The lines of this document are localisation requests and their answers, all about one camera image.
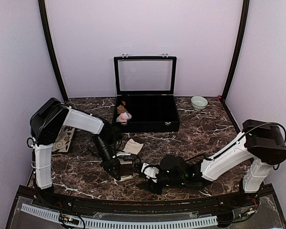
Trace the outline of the pink patterned sock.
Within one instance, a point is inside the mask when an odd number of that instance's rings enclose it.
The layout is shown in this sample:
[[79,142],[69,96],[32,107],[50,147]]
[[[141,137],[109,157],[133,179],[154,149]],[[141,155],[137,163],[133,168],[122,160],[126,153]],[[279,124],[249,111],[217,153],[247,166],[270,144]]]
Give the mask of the pink patterned sock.
[[132,115],[128,112],[124,112],[118,115],[116,122],[127,123],[132,118]]

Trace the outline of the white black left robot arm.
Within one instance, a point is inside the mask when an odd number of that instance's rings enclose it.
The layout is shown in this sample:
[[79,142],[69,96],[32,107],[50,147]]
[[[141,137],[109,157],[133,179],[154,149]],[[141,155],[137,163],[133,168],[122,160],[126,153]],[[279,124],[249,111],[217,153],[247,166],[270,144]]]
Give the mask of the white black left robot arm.
[[79,129],[92,134],[92,140],[101,167],[115,180],[121,180],[120,166],[116,152],[117,129],[107,120],[61,103],[50,98],[30,119],[31,136],[27,146],[33,149],[32,167],[35,171],[35,185],[44,189],[39,200],[47,208],[54,208],[58,198],[48,188],[52,187],[51,155],[59,134]]

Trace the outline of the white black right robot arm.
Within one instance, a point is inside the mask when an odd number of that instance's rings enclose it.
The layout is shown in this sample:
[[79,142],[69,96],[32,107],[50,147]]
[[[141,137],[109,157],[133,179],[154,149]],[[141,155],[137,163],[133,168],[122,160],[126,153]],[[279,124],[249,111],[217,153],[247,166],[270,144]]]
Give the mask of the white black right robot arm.
[[210,157],[190,164],[190,159],[166,155],[158,165],[143,163],[141,174],[147,179],[138,188],[160,195],[165,187],[186,187],[201,190],[222,174],[253,159],[242,178],[241,191],[234,195],[234,203],[244,207],[252,199],[272,169],[277,170],[286,160],[286,129],[276,122],[248,119],[243,130],[228,145]]

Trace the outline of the beige and brown sock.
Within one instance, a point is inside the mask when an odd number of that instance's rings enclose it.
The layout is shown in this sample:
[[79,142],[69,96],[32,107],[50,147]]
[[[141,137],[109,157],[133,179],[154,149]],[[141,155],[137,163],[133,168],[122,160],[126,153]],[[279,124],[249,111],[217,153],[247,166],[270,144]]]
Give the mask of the beige and brown sock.
[[118,177],[120,179],[114,179],[116,182],[124,182],[134,177],[135,164],[141,163],[138,156],[143,147],[143,143],[140,143],[134,139],[130,139],[124,146],[124,149],[117,153],[118,160],[120,162],[118,168]]

